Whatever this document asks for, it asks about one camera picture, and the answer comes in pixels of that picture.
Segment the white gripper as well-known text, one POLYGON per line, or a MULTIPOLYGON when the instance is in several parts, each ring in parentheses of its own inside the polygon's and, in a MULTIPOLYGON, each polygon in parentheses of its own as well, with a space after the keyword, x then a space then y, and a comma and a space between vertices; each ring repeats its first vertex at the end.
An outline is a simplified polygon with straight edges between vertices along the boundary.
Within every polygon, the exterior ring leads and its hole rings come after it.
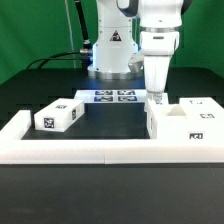
MULTIPOLYGON (((166 85, 170 60, 179 46, 179 32, 140 34, 141 54, 143 55, 145 87, 149 93, 163 93, 166 85)), ((162 104, 162 94, 157 97, 162 104)))

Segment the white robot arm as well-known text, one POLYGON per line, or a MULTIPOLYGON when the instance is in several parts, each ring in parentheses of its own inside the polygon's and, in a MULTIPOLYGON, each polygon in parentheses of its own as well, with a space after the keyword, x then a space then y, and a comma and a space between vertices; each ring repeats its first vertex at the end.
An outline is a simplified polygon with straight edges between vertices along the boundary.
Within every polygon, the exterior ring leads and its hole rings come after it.
POLYGON ((98 39, 92 77, 127 79, 144 73, 147 96, 162 101, 182 15, 193 0, 96 0, 98 39))

